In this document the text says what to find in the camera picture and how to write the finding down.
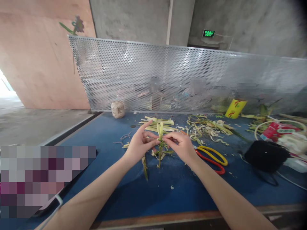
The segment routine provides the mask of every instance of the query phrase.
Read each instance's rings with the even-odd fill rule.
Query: concrete wall
[[[91,0],[98,38],[166,44],[170,0]]]
[[[165,45],[169,30],[169,45],[187,46],[194,2],[91,0],[91,8],[98,38]]]
[[[195,0],[174,0],[169,44],[187,46]]]
[[[305,20],[293,0],[196,0],[189,44],[220,50],[307,57]],[[215,30],[203,38],[204,29]]]

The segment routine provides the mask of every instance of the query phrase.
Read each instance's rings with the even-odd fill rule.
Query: yellow container
[[[242,109],[246,105],[246,100],[241,99],[233,99],[227,112],[225,113],[225,117],[229,117],[232,119],[238,118],[239,114],[241,113]]]

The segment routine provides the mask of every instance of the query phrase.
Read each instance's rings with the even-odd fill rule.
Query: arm
[[[251,203],[198,157],[188,136],[172,132],[165,135],[163,140],[196,173],[231,229],[276,229]]]
[[[145,132],[145,128],[150,124],[151,121],[142,125],[131,139],[123,157],[64,204],[44,230],[89,229],[124,175],[149,149],[160,143],[156,140],[158,136]]]

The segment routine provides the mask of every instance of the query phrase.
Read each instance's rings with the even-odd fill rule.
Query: scissors
[[[216,172],[217,174],[223,175],[223,174],[225,173],[225,169],[224,169],[224,167],[221,166],[221,165],[227,166],[227,165],[228,165],[228,161],[227,161],[226,158],[223,157],[219,152],[215,151],[215,150],[212,149],[212,148],[206,147],[206,146],[199,146],[199,147],[196,147],[195,145],[193,145],[193,147],[194,147],[195,152],[197,153],[197,155],[198,155],[199,157],[201,157],[202,159],[204,159],[204,160],[206,160],[206,161],[208,161],[208,162],[210,162],[210,163],[216,165],[217,167],[219,167],[219,168],[221,169],[220,171],[216,171],[216,170],[215,170],[215,172]],[[207,149],[207,150],[210,150],[210,151],[212,151],[212,152],[214,152],[214,153],[216,153],[219,157],[222,158],[223,162],[221,162],[219,159],[217,159],[215,156],[213,156],[211,153],[209,153],[206,149]],[[198,150],[201,150],[201,151],[207,153],[207,154],[208,154],[210,157],[212,157],[216,162],[213,161],[213,160],[210,160],[210,159],[208,159],[208,158],[206,158],[206,157],[204,157],[202,154],[199,153]]]

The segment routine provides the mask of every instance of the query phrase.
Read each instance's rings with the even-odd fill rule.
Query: red and white package
[[[300,129],[293,125],[272,122],[260,137],[265,141],[277,142],[278,138],[282,135],[292,134],[298,131],[300,131]]]

